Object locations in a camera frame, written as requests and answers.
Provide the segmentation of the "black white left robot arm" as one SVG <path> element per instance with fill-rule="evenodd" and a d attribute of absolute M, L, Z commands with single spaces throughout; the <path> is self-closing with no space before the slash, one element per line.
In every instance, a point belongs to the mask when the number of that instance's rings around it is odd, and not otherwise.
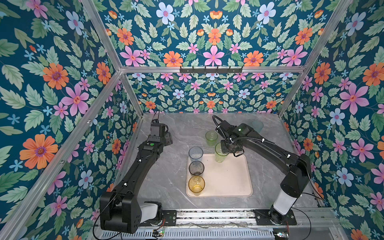
<path fill-rule="evenodd" d="M 173 143 L 171 133 L 149 136 L 139 145 L 137 157 L 119 184 L 100 197 L 100 226 L 102 230 L 133 234 L 146 222 L 163 221 L 160 202 L 140 203 L 138 193 L 151 167 L 156 163 L 165 146 Z"/>

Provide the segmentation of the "green short glass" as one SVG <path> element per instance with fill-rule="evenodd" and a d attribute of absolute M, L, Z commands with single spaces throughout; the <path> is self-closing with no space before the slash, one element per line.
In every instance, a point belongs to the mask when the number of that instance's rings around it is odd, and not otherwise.
<path fill-rule="evenodd" d="M 208 131 L 205 134 L 206 142 L 209 147 L 215 147 L 218 141 L 218 134 L 215 131 Z"/>

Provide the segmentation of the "blue tall glass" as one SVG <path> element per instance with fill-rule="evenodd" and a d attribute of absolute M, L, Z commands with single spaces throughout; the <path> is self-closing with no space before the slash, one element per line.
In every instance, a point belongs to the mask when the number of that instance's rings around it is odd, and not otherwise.
<path fill-rule="evenodd" d="M 201 161 L 204 155 L 204 151 L 201 147 L 192 147 L 189 150 L 189 158 L 191 162 Z"/>

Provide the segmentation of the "beige plastic tray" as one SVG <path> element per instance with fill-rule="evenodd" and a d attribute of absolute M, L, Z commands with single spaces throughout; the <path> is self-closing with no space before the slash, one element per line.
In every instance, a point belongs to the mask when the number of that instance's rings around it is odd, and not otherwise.
<path fill-rule="evenodd" d="M 187 170 L 186 193 L 189 197 L 249 197 L 253 194 L 248 162 L 244 155 L 237 158 L 229 155 L 218 163 L 215 154 L 203 154 L 202 163 L 205 166 L 202 173 L 205 187 L 199 194 L 190 190 L 189 180 L 192 175 Z"/>

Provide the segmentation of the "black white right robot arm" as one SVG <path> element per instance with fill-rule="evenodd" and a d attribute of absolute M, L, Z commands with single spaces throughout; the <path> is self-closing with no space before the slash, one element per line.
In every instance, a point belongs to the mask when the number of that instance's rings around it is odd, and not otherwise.
<path fill-rule="evenodd" d="M 280 192 L 270 208 L 269 219 L 280 225 L 286 221 L 297 199 L 310 183 L 310 160 L 305 155 L 291 153 L 262 137 L 247 124 L 231 125 L 223 121 L 216 126 L 216 132 L 223 138 L 221 148 L 225 154 L 239 157 L 247 148 L 275 165 L 283 174 Z"/>

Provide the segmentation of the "yellow tall glass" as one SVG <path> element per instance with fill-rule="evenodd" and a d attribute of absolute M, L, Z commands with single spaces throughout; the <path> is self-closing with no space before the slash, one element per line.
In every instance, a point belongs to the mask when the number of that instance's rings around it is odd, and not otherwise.
<path fill-rule="evenodd" d="M 205 180 L 201 176 L 193 176 L 188 182 L 188 188 L 195 196 L 199 196 L 205 188 Z"/>

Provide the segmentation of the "grey tall glass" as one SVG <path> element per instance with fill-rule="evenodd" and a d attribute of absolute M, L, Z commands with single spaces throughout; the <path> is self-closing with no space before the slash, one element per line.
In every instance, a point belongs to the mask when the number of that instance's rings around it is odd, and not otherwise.
<path fill-rule="evenodd" d="M 205 166 L 200 161 L 193 161 L 189 165 L 189 173 L 192 176 L 199 176 L 201 175 L 205 170 Z"/>

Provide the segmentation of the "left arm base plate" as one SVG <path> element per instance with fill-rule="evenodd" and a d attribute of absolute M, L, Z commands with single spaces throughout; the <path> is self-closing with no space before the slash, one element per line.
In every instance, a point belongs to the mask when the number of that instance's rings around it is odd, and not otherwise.
<path fill-rule="evenodd" d="M 140 224 L 140 227 L 160 227 L 176 225 L 178 212 L 176 210 L 160 210 L 154 219 L 147 220 Z"/>

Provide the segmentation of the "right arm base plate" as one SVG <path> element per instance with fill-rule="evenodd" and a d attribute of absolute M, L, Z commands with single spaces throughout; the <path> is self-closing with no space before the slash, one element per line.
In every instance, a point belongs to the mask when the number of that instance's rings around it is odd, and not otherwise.
<path fill-rule="evenodd" d="M 255 214 L 258 226 L 296 226 L 298 224 L 292 210 L 284 216 L 275 210 L 259 209 L 252 212 Z"/>

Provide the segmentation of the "teal short glass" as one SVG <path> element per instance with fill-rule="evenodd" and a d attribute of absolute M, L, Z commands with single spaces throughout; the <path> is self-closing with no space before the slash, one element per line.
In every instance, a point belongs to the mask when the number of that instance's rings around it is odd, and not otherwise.
<path fill-rule="evenodd" d="M 259 120 L 254 120 L 252 122 L 252 127 L 256 132 L 260 133 L 264 127 L 264 123 Z"/>

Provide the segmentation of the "light green tall glass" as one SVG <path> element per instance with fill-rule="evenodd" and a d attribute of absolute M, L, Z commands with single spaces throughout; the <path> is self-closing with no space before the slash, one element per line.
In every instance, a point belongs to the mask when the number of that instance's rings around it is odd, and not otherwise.
<path fill-rule="evenodd" d="M 222 163 L 228 155 L 228 153 L 223 152 L 221 143 L 217 143 L 215 146 L 215 161 L 217 163 Z"/>

